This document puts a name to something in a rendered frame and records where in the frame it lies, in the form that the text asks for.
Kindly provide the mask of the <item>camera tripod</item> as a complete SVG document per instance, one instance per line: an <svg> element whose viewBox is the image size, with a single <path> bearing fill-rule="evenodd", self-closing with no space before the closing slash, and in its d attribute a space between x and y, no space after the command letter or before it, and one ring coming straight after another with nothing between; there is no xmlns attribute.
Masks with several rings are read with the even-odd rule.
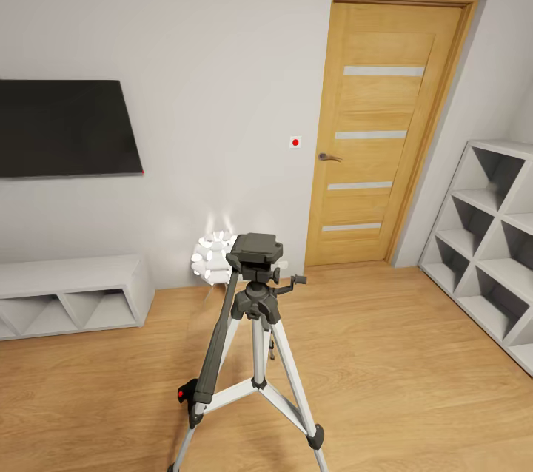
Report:
<svg viewBox="0 0 533 472"><path fill-rule="evenodd" d="M189 427L176 461L168 468L167 472L179 472L195 427L200 424L205 414L256 391L260 392L306 435L309 446L315 452L321 472L329 472L321 450L324 442L324 430L320 424L315 424L313 421L278 311L277 296L293 291L293 286L297 283L306 284L306 277L297 274L291 276L290 286L281 288L267 285L270 279L273 279L274 283L278 285L280 279L280 267L271 271L271 265L276 264L276 261L283 257L284 253L283 244L275 240L276 235L261 233L239 235L236 236L231 251L224 255L232 267L231 278L227 285L227 293L219 321L213 330L207 349L200 379L198 379L195 387L193 400L195 404L190 411ZM249 280L249 283L246 290L238 292L234 297L240 274L242 274L243 280ZM219 371L238 324L245 313L249 320L252 319L254 377L214 394ZM271 334L274 336L298 407L295 407L274 385L266 380L269 351L271 360L275 359L273 354L274 341L271 339Z"/></svg>

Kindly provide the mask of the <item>digital camera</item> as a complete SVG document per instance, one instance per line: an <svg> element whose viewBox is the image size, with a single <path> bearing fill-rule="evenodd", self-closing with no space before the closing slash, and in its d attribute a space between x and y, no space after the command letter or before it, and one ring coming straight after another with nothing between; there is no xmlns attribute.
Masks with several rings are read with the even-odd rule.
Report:
<svg viewBox="0 0 533 472"><path fill-rule="evenodd" d="M200 379L200 377L198 379ZM178 389L179 402L182 403L185 399L188 400L188 414L190 414L191 408L195 404L193 400L198 379L192 379L186 385L183 385Z"/></svg>

